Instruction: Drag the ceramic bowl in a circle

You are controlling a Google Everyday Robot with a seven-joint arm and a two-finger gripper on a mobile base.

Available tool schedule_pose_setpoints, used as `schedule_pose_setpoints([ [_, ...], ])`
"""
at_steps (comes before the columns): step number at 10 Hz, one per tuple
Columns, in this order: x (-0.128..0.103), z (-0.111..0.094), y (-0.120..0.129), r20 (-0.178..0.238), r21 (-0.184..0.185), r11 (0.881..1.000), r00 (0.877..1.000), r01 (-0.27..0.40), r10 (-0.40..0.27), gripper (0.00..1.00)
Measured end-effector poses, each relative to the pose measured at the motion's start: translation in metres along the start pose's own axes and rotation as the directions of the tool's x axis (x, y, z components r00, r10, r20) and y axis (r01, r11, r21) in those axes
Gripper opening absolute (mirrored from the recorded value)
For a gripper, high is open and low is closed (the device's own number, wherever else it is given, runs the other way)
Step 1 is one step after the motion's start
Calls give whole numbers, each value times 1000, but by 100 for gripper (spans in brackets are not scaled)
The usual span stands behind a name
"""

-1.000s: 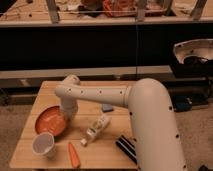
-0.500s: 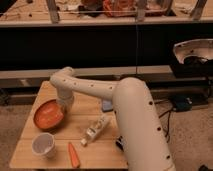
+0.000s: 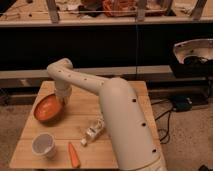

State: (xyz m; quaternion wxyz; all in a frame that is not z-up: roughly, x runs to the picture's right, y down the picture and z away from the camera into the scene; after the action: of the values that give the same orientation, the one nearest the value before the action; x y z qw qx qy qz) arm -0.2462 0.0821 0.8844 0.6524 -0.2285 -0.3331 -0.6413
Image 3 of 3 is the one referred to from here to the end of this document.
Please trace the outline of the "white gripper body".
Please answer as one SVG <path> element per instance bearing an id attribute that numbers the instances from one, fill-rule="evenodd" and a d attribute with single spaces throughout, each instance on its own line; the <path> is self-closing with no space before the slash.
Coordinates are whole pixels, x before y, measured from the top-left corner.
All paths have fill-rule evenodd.
<path id="1" fill-rule="evenodd" d="M 63 104 L 67 104 L 69 102 L 70 96 L 72 94 L 72 87 L 68 86 L 66 89 L 55 89 L 55 95 L 59 99 L 59 101 Z"/>

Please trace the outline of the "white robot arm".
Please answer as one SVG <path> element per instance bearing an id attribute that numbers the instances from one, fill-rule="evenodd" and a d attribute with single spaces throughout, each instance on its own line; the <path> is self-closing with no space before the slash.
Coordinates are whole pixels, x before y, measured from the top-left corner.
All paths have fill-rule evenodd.
<path id="1" fill-rule="evenodd" d="M 123 78 L 99 77 L 72 68 L 68 58 L 47 66 L 47 73 L 55 83 L 56 96 L 67 103 L 72 85 L 98 96 L 118 168 L 121 171 L 167 171 L 130 83 Z"/>

